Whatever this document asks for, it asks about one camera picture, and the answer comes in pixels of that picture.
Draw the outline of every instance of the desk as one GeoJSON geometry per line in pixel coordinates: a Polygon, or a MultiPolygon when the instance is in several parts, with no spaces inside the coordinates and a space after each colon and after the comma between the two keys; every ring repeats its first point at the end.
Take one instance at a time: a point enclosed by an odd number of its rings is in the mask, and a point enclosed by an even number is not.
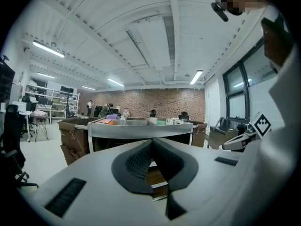
{"type": "Polygon", "coordinates": [[[57,217],[60,222],[89,226],[97,226],[99,222],[131,226],[167,224],[168,218],[157,210],[151,196],[129,192],[111,171],[116,156],[139,146],[141,142],[144,141],[85,155],[43,183],[35,192],[34,201],[41,207],[46,206],[70,180],[79,178],[87,183],[64,215],[57,217]]]}
{"type": "Polygon", "coordinates": [[[28,123],[28,118],[31,115],[31,111],[26,111],[26,112],[19,112],[20,115],[24,115],[26,118],[26,127],[27,127],[27,141],[30,142],[30,132],[29,132],[29,123],[28,123]]]}

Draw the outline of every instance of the shelf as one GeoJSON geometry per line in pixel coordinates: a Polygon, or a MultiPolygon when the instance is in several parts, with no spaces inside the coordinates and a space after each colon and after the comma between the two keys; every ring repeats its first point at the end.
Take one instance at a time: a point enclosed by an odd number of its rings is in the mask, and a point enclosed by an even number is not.
{"type": "Polygon", "coordinates": [[[40,110],[40,111],[50,111],[50,109],[46,109],[46,108],[36,108],[36,110],[40,110]]]}
{"type": "MultiPolygon", "coordinates": [[[[42,86],[38,86],[38,85],[30,85],[30,84],[27,84],[27,85],[31,86],[31,87],[35,87],[35,88],[40,88],[40,89],[53,90],[55,92],[63,93],[65,95],[68,94],[67,92],[63,92],[63,91],[59,91],[59,90],[55,90],[55,89],[51,89],[51,88],[46,88],[46,87],[42,87],[42,86]]],[[[69,93],[69,95],[78,96],[78,94],[73,94],[73,93],[69,93]]]]}
{"type": "Polygon", "coordinates": [[[33,93],[33,92],[28,92],[28,91],[25,91],[25,93],[27,93],[27,94],[32,94],[32,95],[35,95],[35,96],[46,96],[46,97],[52,97],[52,96],[49,96],[49,95],[43,95],[43,94],[39,94],[39,93],[33,93]]]}
{"type": "Polygon", "coordinates": [[[64,105],[66,106],[66,104],[61,104],[61,103],[52,103],[53,105],[64,105]]]}
{"type": "MultiPolygon", "coordinates": [[[[55,96],[53,96],[53,98],[55,98],[55,96]]],[[[64,100],[66,100],[67,98],[60,97],[60,99],[64,99],[64,100]]],[[[77,100],[70,99],[70,98],[69,98],[69,101],[76,101],[76,102],[77,102],[77,100]]]]}
{"type": "Polygon", "coordinates": [[[57,97],[57,96],[52,96],[52,98],[56,98],[56,99],[64,99],[62,97],[57,97]]]}
{"type": "Polygon", "coordinates": [[[38,86],[38,85],[29,85],[27,84],[28,86],[31,86],[31,87],[34,87],[34,88],[40,88],[40,89],[47,89],[47,90],[52,90],[50,88],[46,88],[46,87],[42,87],[42,86],[38,86]]]}

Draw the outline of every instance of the table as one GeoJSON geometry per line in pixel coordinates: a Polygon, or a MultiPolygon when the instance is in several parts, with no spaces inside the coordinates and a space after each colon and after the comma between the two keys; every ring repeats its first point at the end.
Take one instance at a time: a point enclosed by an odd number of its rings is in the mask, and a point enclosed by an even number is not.
{"type": "Polygon", "coordinates": [[[29,122],[28,122],[28,119],[29,119],[29,116],[31,115],[31,111],[26,111],[26,112],[19,112],[20,115],[24,115],[25,118],[26,118],[26,127],[27,127],[27,135],[28,135],[28,138],[27,138],[27,141],[30,142],[30,129],[29,129],[29,122]]]}
{"type": "Polygon", "coordinates": [[[183,121],[183,124],[166,125],[167,118],[157,118],[161,125],[150,122],[147,118],[126,117],[125,120],[97,119],[88,123],[88,142],[90,153],[94,152],[93,137],[113,139],[148,139],[153,137],[174,137],[182,135],[181,142],[191,145],[193,123],[183,121]]]}
{"type": "Polygon", "coordinates": [[[79,178],[86,181],[86,184],[79,190],[79,194],[64,215],[61,218],[55,216],[59,220],[58,224],[60,222],[90,226],[97,226],[99,222],[103,225],[131,226],[167,224],[168,218],[157,210],[151,196],[129,192],[119,184],[111,171],[116,156],[136,148],[143,142],[145,141],[133,142],[81,157],[43,183],[32,198],[44,209],[73,178],[79,178]]]}

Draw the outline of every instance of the brick wall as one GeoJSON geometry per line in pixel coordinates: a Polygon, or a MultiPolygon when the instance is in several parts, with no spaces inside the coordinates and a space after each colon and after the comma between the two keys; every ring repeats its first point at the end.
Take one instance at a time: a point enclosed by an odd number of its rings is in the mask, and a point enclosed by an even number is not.
{"type": "Polygon", "coordinates": [[[94,101],[95,93],[83,89],[77,89],[77,93],[79,93],[78,113],[84,112],[84,114],[86,115],[88,112],[87,103],[89,102],[89,100],[94,101]]]}
{"type": "Polygon", "coordinates": [[[149,117],[156,109],[156,117],[177,117],[187,111],[193,120],[205,121],[204,90],[194,89],[143,89],[96,93],[95,105],[113,103],[121,111],[128,109],[132,117],[149,117]]]}

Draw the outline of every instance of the orange object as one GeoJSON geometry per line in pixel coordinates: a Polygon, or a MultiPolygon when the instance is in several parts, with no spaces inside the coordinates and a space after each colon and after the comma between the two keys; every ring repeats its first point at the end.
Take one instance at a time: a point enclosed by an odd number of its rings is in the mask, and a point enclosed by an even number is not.
{"type": "Polygon", "coordinates": [[[110,121],[111,121],[110,119],[102,119],[101,121],[97,121],[96,123],[109,124],[110,121]]]}

